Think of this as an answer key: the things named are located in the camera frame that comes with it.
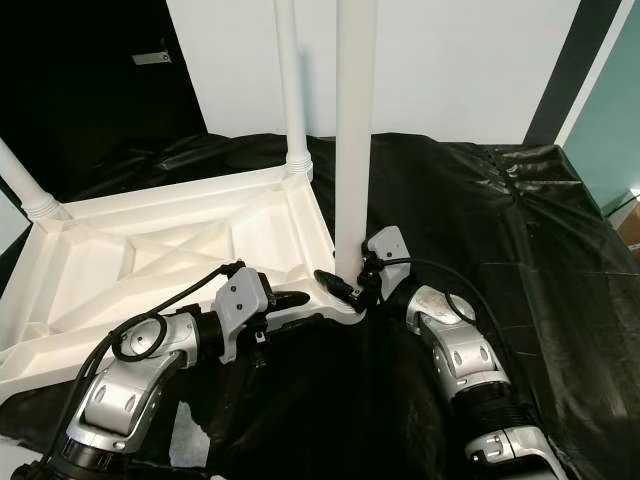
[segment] black plastic sheet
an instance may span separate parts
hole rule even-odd
[[[332,231],[335,142],[308,141]],[[62,200],[274,166],[285,151],[275,135],[131,142]],[[637,478],[640,269],[562,150],[375,135],[368,231],[386,225],[400,227],[412,256],[455,268],[486,295],[516,386],[572,475]],[[436,288],[449,280],[417,274]],[[286,336],[232,365],[176,377],[141,458],[168,462],[182,399],[212,438],[208,466],[230,479],[466,478],[429,352],[398,319],[310,322]],[[0,408],[0,433],[42,448],[64,391],[13,397]]]

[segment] black door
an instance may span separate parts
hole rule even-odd
[[[206,131],[163,0],[3,1],[0,36],[0,137],[54,195],[127,139]]]

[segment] white wall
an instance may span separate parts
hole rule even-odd
[[[212,133],[284,132],[270,0],[167,0]],[[579,0],[380,0],[373,125],[520,142]],[[297,0],[307,130],[335,134],[335,0]]]
[[[11,245],[29,225],[13,203],[0,192],[0,254]]]

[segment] black wall trim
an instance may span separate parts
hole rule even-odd
[[[13,269],[16,263],[18,263],[20,253],[22,253],[22,248],[24,244],[27,243],[29,232],[31,232],[31,225],[0,254],[0,296],[2,296],[5,288],[7,288]]]
[[[621,0],[580,2],[547,88],[525,135],[525,144],[555,142],[620,3]]]
[[[7,185],[3,178],[0,178],[0,192],[2,192],[4,196],[7,197],[11,201],[11,203],[16,206],[20,213],[26,217],[24,211],[22,210],[20,199],[15,193],[13,193],[13,190],[9,188],[9,185]]]

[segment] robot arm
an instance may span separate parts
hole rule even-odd
[[[374,263],[409,257],[397,227],[383,229],[366,246]],[[442,394],[465,432],[467,459],[492,478],[566,480],[546,436],[476,328],[471,305],[418,284],[409,269],[409,263],[383,267],[381,294],[399,307],[407,329],[431,349]]]
[[[471,305],[415,282],[397,227],[372,237],[363,253],[361,288],[328,272],[316,271],[316,279],[351,305],[354,315],[375,307],[379,299],[402,312],[407,329],[432,351],[442,394],[466,432],[469,461],[493,478],[566,480],[545,435],[519,403],[493,348],[475,327]],[[71,418],[60,451],[44,465],[21,467],[12,479],[127,478],[128,458],[140,448],[162,388],[176,371],[206,354],[222,363],[235,360],[241,331],[250,328],[262,342],[267,313],[309,300],[302,292],[274,294],[263,274],[241,262],[232,270],[211,312],[187,308],[162,321],[151,315],[125,331],[114,349],[119,350],[114,351],[116,359],[95,377]]]
[[[126,330],[116,358],[93,379],[71,417],[61,448],[43,463],[20,467],[12,479],[129,478],[129,459],[142,446],[168,379],[205,356],[235,360],[242,330],[250,328],[260,342],[268,312],[309,300],[303,292],[273,293],[264,274],[243,265],[231,266],[234,273],[210,312],[192,305],[174,315],[149,315]]]

